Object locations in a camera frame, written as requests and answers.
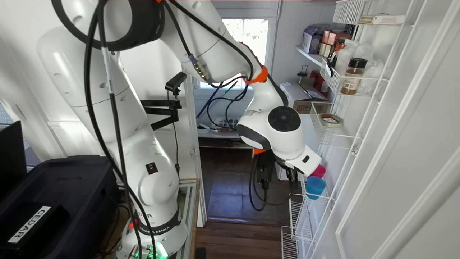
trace wooden floor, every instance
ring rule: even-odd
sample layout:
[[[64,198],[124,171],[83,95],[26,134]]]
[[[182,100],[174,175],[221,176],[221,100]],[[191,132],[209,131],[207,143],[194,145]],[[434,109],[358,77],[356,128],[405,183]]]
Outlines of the wooden floor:
[[[196,229],[195,247],[207,259],[281,258],[281,227],[207,222]]]

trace jar lid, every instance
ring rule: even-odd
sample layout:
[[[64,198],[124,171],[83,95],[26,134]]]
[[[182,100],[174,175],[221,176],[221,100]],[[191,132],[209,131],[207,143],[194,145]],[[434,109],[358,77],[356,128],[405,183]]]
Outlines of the jar lid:
[[[367,63],[367,59],[350,59],[348,66],[354,68],[365,68]]]

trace window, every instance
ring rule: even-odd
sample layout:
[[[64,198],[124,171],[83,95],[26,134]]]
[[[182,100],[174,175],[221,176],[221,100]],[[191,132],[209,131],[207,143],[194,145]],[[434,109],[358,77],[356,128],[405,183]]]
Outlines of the window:
[[[265,65],[267,55],[268,40],[268,19],[222,19],[228,32],[236,41],[248,45],[254,52],[259,61]],[[205,82],[198,82],[198,88],[212,88]],[[244,89],[245,84],[242,79],[232,89]]]

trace black case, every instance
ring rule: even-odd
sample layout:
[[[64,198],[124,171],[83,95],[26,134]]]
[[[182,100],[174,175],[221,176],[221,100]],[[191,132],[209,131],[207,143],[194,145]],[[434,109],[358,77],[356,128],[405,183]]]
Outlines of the black case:
[[[67,219],[52,238],[47,238],[44,246],[31,246],[32,257],[27,258],[91,258],[112,221],[118,207],[115,202],[119,200],[116,178],[105,157],[53,159],[36,166],[4,198],[0,204],[0,228],[6,229],[5,224],[10,224],[7,216],[21,204],[61,206],[68,213]],[[5,255],[5,250],[0,251],[0,258],[2,254]]]

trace black monitor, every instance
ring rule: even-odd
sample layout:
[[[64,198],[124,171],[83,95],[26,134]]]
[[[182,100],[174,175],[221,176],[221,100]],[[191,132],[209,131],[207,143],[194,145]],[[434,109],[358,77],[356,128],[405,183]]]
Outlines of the black monitor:
[[[0,200],[27,174],[21,121],[0,130]]]

